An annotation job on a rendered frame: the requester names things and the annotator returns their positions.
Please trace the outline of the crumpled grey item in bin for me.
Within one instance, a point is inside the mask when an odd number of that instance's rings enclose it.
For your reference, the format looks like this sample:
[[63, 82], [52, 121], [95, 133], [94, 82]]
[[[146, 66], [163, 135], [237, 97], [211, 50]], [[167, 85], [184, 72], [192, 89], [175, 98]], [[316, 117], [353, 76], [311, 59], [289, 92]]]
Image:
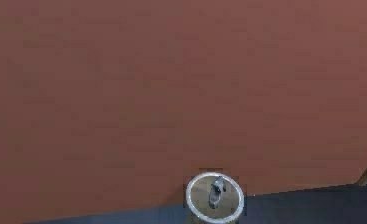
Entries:
[[219, 206], [225, 192], [225, 179], [222, 176], [219, 176], [211, 184], [211, 191], [209, 193], [208, 204], [212, 209], [216, 209]]

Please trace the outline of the round silver bin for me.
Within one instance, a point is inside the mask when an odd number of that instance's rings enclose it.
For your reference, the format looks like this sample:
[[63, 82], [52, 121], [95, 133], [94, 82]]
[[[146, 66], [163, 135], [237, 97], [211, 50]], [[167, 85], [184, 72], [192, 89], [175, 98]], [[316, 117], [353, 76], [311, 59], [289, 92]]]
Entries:
[[[216, 209], [208, 204], [211, 184], [222, 176], [226, 192]], [[244, 194], [239, 184], [231, 177], [218, 172], [204, 172], [195, 176], [185, 190], [189, 209], [189, 224], [236, 224], [244, 210]]]

